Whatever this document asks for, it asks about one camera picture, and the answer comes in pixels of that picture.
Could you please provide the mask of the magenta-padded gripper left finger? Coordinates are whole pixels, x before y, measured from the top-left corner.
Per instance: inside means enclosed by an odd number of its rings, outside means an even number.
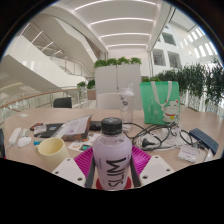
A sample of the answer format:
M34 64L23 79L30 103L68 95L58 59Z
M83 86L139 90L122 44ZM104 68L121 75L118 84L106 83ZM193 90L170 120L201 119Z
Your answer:
M75 158L64 159L52 173L84 188L91 188L95 175L93 149L89 148Z

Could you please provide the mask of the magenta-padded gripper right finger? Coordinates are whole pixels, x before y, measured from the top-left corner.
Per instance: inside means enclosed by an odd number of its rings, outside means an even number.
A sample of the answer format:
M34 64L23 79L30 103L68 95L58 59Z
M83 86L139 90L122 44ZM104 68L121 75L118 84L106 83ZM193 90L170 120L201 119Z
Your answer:
M150 156L135 146L132 147L130 168L135 187L148 185L174 173L174 170L159 155Z

